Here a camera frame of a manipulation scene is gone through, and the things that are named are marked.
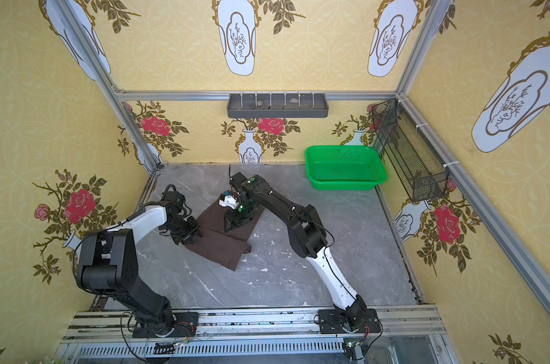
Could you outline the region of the dark brown long pants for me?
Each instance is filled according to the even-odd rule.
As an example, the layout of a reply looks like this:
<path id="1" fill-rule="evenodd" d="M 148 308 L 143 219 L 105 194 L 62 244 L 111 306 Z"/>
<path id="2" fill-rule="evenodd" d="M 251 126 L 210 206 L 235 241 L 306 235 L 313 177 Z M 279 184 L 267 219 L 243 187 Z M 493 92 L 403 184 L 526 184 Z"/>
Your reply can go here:
<path id="1" fill-rule="evenodd" d="M 205 259 L 235 271 L 242 256 L 252 252 L 248 243 L 264 208 L 259 206 L 253 213 L 252 220 L 229 232 L 224 230 L 224 215 L 231 211 L 219 205 L 218 200 L 212 203 L 197 218 L 200 236 L 195 236 L 185 248 Z"/>

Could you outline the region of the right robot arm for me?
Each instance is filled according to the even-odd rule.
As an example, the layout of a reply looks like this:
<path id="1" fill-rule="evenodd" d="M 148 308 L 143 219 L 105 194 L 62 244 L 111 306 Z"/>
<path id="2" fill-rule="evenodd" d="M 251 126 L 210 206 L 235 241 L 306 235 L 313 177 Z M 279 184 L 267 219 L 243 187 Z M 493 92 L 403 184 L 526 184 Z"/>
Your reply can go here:
<path id="1" fill-rule="evenodd" d="M 339 324 L 347 332 L 370 329 L 374 322 L 362 296 L 349 284 L 332 256 L 331 233 L 312 205 L 302 206 L 276 192 L 259 175 L 247 178 L 238 172 L 229 178 L 230 190 L 219 198 L 227 208 L 224 229 L 233 231 L 254 219 L 260 207 L 270 211 L 287 227 L 293 251 L 306 259 L 328 289 Z"/>

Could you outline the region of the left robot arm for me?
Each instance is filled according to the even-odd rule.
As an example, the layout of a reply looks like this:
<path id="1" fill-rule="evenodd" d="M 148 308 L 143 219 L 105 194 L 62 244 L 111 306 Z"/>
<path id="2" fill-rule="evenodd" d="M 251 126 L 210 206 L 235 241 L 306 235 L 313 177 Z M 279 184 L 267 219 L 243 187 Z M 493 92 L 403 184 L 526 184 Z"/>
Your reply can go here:
<path id="1" fill-rule="evenodd" d="M 79 244 L 76 283 L 84 291 L 110 297 L 126 307 L 130 317 L 122 326 L 133 338 L 190 338 L 196 332 L 198 315 L 175 314 L 170 301 L 139 277 L 136 245 L 152 231 L 177 245 L 193 244 L 201 236 L 185 196 L 173 184 L 141 212 L 85 236 Z"/>

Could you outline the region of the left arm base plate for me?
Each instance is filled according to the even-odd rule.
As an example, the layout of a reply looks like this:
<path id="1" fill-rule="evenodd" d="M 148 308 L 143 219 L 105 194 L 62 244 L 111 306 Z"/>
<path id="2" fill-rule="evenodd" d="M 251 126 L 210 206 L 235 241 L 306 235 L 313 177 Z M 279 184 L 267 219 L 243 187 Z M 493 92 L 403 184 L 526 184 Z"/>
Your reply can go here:
<path id="1" fill-rule="evenodd" d="M 178 312 L 165 317 L 162 322 L 137 319 L 132 327 L 133 338 L 190 338 L 197 331 L 197 312 Z"/>

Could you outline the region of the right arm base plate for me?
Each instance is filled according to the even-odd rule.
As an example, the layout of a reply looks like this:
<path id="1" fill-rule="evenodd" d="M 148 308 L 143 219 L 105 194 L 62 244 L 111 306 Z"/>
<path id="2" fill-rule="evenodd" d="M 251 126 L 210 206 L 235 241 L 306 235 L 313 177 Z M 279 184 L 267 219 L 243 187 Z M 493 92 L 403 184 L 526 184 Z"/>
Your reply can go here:
<path id="1" fill-rule="evenodd" d="M 314 317 L 321 334 L 377 334 L 380 333 L 380 320 L 375 309 L 366 311 L 342 311 L 321 309 Z"/>

